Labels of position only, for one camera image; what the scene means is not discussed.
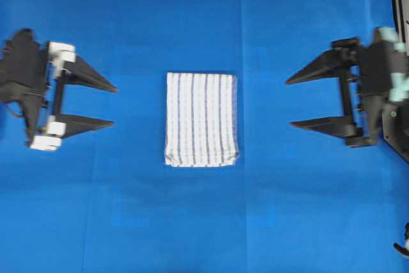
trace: blue surface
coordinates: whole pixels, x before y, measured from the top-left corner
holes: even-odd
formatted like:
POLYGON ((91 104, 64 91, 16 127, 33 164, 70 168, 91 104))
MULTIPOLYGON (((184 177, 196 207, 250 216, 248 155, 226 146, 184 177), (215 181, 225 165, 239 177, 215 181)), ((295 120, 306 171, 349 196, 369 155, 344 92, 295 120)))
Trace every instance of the blue surface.
POLYGON ((284 86, 330 41, 393 26, 390 0, 0 0, 0 25, 74 44, 120 89, 69 89, 65 112, 116 125, 56 153, 2 122, 1 272, 408 272, 407 164, 291 128, 341 105, 333 80, 284 86), (236 166, 164 166, 170 70, 238 75, 236 166))

